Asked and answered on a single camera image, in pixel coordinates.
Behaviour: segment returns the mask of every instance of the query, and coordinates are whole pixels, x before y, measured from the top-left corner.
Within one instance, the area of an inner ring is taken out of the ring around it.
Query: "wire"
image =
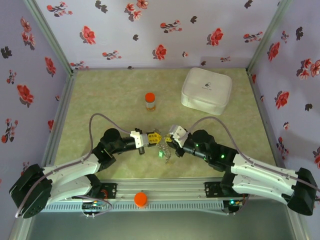
[[[234,145],[235,149],[238,151],[238,153],[241,155],[241,157],[243,157],[245,160],[247,160],[250,164],[253,164],[253,165],[257,166],[258,168],[261,168],[261,169],[270,171],[270,172],[272,172],[272,173],[278,174],[278,175],[280,175],[280,176],[282,176],[282,177],[286,177],[286,178],[293,179],[293,180],[295,180],[295,181],[297,181],[297,182],[300,182],[300,183],[302,183],[302,184],[304,184],[304,185],[307,185],[307,186],[310,187],[310,188],[315,189],[316,191],[318,191],[318,192],[320,193],[320,189],[319,189],[318,187],[312,185],[311,183],[309,183],[309,182],[307,182],[307,181],[304,181],[304,180],[302,180],[302,179],[300,179],[300,178],[297,178],[297,177],[295,177],[295,176],[291,176],[291,175],[289,175],[289,174],[283,173],[283,172],[281,172],[281,171],[277,171],[277,170],[271,169],[271,168],[269,168],[269,167],[262,166],[262,165],[256,163],[255,161],[252,161],[250,158],[246,157],[246,155],[244,155],[244,154],[241,152],[241,150],[239,149],[239,147],[237,146],[237,144],[236,144],[234,138],[232,137],[229,129],[227,128],[227,126],[226,126],[219,118],[217,118],[217,117],[215,117],[215,116],[206,116],[206,117],[203,117],[203,118],[199,119],[198,121],[196,121],[196,122],[191,126],[191,128],[189,129],[189,131],[186,132],[185,135],[183,135],[182,137],[179,138],[179,140],[183,140],[184,138],[188,137],[188,134],[196,127],[196,125],[197,125],[198,123],[202,122],[203,120],[206,120],[206,119],[216,120],[217,122],[219,122],[219,123],[223,126],[223,128],[225,129],[226,133],[228,134],[228,136],[229,136],[232,144]]]
[[[25,206],[28,198],[30,197],[32,191],[36,188],[36,186],[37,186],[43,179],[47,178],[48,176],[50,176],[50,175],[52,175],[53,173],[58,172],[58,171],[60,171],[60,170],[62,170],[62,169],[65,169],[65,168],[72,167],[72,166],[74,166],[74,165],[80,164],[80,163],[86,161],[86,160],[90,157],[90,155],[91,155],[91,153],[92,153],[92,151],[93,151],[93,149],[94,149],[94,139],[93,139],[93,137],[92,137],[92,119],[94,118],[94,116],[103,117],[104,119],[108,120],[111,124],[113,124],[119,131],[121,131],[121,132],[123,132],[123,133],[125,133],[125,134],[130,134],[129,131],[123,130],[121,127],[119,127],[114,121],[112,121],[112,120],[111,120],[110,118],[108,118],[107,116],[105,116],[105,115],[103,115],[103,114],[101,114],[101,113],[98,113],[98,112],[97,112],[97,113],[94,113],[94,114],[90,117],[90,120],[89,120],[90,151],[88,152],[88,154],[87,154],[83,159],[81,158],[79,161],[75,161],[75,162],[73,162],[73,163],[69,163],[69,164],[67,164],[67,165],[57,167],[57,168],[55,168],[54,170],[52,170],[52,171],[48,172],[47,174],[43,175],[42,177],[40,177],[40,178],[32,185],[32,187],[29,189],[29,191],[27,192],[27,194],[24,196],[24,198],[23,198],[20,206],[18,207],[18,210],[16,211],[16,214],[15,214],[15,217],[16,217],[16,218],[18,218],[18,217],[21,216],[21,211],[22,211],[23,207]]]
[[[83,212],[83,214],[86,216],[86,217],[91,217],[91,218],[94,218],[96,216],[99,216],[99,215],[102,215],[102,214],[105,214],[107,212],[110,212],[112,209],[114,209],[114,207],[112,206],[112,204],[108,201],[108,200],[104,200],[104,199],[99,199],[99,198],[95,198],[95,197],[90,197],[90,196],[85,196],[85,195],[80,195],[80,196],[77,196],[79,198],[83,198],[83,199],[90,199],[90,200],[93,200],[93,201],[100,201],[100,202],[104,202],[106,204],[108,204],[110,206],[110,208],[108,208],[107,210],[105,211],[100,211],[98,213],[93,213],[92,215],[89,215],[89,214],[85,214]]]
[[[246,199],[244,200],[244,203],[243,203],[242,207],[236,212],[237,214],[240,213],[240,212],[244,209],[244,207],[245,207],[246,205],[248,205],[247,202],[249,201],[249,198],[250,198],[250,194],[248,194],[248,196],[247,196]]]

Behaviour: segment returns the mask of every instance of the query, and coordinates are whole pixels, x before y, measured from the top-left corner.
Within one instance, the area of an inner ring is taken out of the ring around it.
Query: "orange bottle cap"
[[[153,103],[153,102],[156,100],[156,96],[155,96],[152,92],[148,92],[148,93],[145,95],[145,100],[146,100],[148,103]]]
[[[134,196],[134,203],[139,207],[139,208],[143,208],[146,206],[147,204],[147,195],[144,192],[138,192],[135,196]]]

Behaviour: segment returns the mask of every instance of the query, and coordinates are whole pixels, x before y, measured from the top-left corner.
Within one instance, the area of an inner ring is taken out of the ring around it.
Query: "floral wallpaper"
[[[5,203],[0,239],[5,240],[17,211],[9,189],[28,166],[42,162],[67,73],[23,1],[3,2],[0,15],[5,19],[0,22],[5,33],[0,35],[0,201]]]
[[[280,0],[35,1],[71,68],[133,69],[245,68]]]
[[[274,133],[278,160],[309,169],[320,185],[320,1],[293,1],[254,65],[252,85],[261,96]],[[306,217],[311,239],[319,239],[320,205]]]

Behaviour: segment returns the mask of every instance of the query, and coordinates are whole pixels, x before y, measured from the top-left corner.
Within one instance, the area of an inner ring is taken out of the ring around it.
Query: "white storage box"
[[[221,115],[230,98],[232,80],[229,76],[192,68],[185,78],[181,103],[213,115]]]

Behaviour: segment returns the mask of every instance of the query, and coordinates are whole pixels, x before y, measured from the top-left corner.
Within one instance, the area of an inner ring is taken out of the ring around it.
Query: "small bottle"
[[[152,92],[145,95],[146,109],[150,112],[156,109],[156,96]]]

